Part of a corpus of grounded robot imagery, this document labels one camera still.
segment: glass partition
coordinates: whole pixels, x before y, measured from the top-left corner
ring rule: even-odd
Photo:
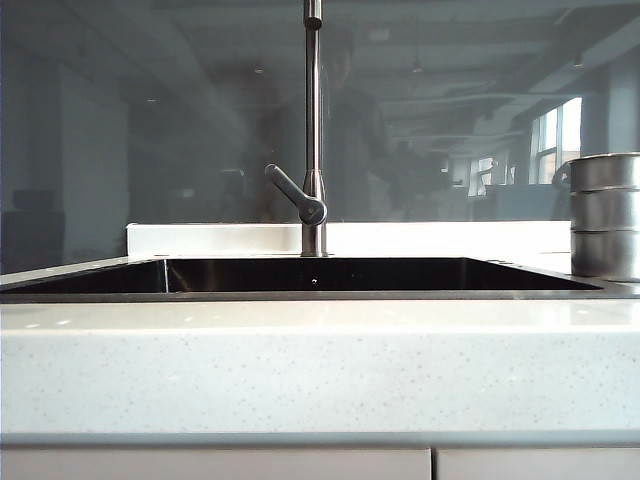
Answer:
[[[5,0],[2,273],[130,222],[296,222],[301,0]],[[329,221],[569,218],[567,160],[640,150],[637,0],[326,0]]]

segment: sink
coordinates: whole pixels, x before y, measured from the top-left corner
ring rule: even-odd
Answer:
[[[151,260],[0,287],[3,303],[619,298],[622,286],[470,258]]]

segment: stainless steel canister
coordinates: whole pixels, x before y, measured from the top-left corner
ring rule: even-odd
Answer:
[[[583,157],[570,167],[573,274],[640,282],[640,153]]]

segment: cabinet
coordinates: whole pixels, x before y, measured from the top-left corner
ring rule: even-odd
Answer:
[[[7,448],[10,480],[430,480],[428,450]]]
[[[638,480],[640,448],[444,449],[438,480]]]

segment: faucet handle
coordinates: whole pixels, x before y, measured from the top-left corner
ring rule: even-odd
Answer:
[[[298,208],[302,223],[320,225],[326,220],[327,206],[324,202],[304,193],[277,165],[267,165],[264,174]]]

